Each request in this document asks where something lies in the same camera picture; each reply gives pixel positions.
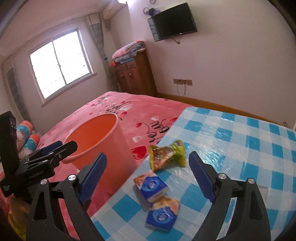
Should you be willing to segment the bright bedroom window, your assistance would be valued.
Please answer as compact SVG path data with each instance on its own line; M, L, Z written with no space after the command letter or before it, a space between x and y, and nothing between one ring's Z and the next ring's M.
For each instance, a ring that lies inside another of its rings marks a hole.
M36 49L30 63L44 101L93 74L78 29Z

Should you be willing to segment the folded pink blanket stack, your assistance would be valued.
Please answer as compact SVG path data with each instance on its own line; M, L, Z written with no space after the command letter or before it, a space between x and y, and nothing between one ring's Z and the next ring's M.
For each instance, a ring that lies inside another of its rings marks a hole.
M146 45L144 41L134 41L116 50L112 55L112 60L119 63L120 61L137 56L139 52L145 51L145 49Z

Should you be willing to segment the blue Vinda tissue pack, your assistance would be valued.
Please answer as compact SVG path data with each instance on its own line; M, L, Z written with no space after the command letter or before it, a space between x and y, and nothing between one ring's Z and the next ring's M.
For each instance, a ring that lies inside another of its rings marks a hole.
M152 170L134 178L138 190L149 203L154 203L167 194L168 185Z

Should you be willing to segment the yellow green snack bag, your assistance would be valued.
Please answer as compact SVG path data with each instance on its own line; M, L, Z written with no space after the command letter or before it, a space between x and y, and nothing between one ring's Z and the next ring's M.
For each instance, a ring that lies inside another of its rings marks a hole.
M149 164L152 171L158 171L173 164L185 167L185 147L183 142L176 140L168 146L150 146Z

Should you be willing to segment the orange plastic trash bucket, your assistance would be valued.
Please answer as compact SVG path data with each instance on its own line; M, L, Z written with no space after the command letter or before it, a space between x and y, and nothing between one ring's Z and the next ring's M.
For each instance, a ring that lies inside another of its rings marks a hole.
M98 156L104 153L107 166L99 185L113 195L137 168L127 141L120 127L119 117L114 113L96 116L77 127L70 133L65 142L75 141L76 152L65 158L64 164L73 164L81 170Z

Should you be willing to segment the wall power socket strip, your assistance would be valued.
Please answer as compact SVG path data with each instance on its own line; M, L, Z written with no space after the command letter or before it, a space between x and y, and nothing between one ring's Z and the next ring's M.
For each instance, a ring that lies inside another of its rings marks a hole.
M174 81L174 84L178 84L178 85L187 85L187 86L192 86L193 83L192 83L192 80L189 80L189 79L173 79Z

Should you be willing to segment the wall mounted television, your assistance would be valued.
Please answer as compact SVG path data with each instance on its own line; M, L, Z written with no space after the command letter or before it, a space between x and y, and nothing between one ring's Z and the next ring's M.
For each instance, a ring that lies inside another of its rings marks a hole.
M188 3L161 11L147 21L155 42L198 31Z

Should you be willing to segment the grey plaid curtain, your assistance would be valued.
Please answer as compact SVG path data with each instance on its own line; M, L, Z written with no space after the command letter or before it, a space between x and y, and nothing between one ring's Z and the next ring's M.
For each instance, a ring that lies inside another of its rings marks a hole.
M86 22L88 25L89 33L92 37L92 40L99 52L99 56L102 60L103 68L107 77L107 81L110 85L110 87L118 91L118 84L116 81L116 78L111 73L108 58L105 52L104 48L104 36L103 36L103 30L102 30L102 24L100 20L99 14L91 14L86 17Z

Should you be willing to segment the brown wooden cabinet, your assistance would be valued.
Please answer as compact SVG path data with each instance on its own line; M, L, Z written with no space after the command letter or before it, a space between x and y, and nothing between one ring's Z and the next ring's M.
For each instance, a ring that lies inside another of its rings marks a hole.
M139 52L132 60L114 66L122 92L157 97L154 76L146 51Z

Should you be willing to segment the colourful bolster pillow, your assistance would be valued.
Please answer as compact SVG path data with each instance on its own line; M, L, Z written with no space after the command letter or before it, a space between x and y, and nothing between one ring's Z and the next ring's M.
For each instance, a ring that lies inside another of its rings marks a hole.
M40 135L33 130L31 122L24 120L16 127L16 147L19 159L23 159L36 150Z

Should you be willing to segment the blue white checkered tablecloth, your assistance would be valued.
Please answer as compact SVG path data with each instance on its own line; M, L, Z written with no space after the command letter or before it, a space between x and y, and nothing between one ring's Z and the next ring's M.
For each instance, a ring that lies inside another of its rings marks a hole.
M92 221L100 240L295 240L295 132L187 108Z

